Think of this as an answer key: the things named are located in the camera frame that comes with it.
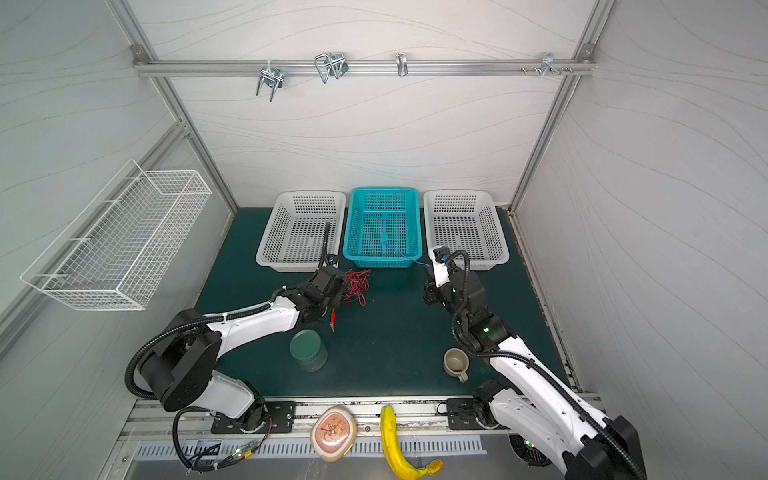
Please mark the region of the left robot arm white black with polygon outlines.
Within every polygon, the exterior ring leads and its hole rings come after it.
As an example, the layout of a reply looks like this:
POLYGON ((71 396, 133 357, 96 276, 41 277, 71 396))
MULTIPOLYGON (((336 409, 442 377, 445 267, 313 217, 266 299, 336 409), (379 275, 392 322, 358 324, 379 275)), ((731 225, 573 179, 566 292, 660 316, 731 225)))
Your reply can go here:
POLYGON ((340 305, 347 285, 342 270, 325 265, 309 280, 281 288, 256 305, 205 315, 183 310, 131 357, 124 384, 138 398, 159 401, 167 412, 212 411, 245 432, 254 431, 268 413, 263 396, 246 381, 218 372, 220 358, 321 319, 340 305))

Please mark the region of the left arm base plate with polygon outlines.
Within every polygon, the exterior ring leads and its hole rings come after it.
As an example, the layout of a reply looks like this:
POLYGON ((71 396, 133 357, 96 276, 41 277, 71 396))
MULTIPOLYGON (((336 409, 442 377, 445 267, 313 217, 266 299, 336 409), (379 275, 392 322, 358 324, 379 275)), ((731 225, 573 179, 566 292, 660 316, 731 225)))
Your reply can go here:
POLYGON ((290 433, 297 403, 295 401, 257 402, 243 416, 231 419, 221 413, 214 416, 212 434, 290 433))

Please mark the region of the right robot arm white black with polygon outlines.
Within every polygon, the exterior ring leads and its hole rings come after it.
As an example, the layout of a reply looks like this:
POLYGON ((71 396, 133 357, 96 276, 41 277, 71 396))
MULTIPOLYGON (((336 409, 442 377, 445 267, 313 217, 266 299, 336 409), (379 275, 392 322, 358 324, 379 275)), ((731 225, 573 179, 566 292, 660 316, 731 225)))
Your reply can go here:
POLYGON ((554 375, 489 310, 478 276, 427 271, 427 304, 451 314, 451 332, 468 356, 486 361, 509 386, 488 382, 475 395, 480 424, 519 435, 567 479, 644 479, 639 434, 624 417, 609 418, 554 375))

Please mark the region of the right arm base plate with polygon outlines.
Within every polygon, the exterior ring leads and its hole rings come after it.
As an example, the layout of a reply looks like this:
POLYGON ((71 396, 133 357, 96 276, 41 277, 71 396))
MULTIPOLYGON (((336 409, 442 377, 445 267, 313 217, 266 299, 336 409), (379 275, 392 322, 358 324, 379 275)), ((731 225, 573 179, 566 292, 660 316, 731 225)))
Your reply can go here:
POLYGON ((475 398, 448 398, 442 402, 437 413, 447 418, 452 431, 497 430, 499 423, 491 413, 487 402, 475 398))

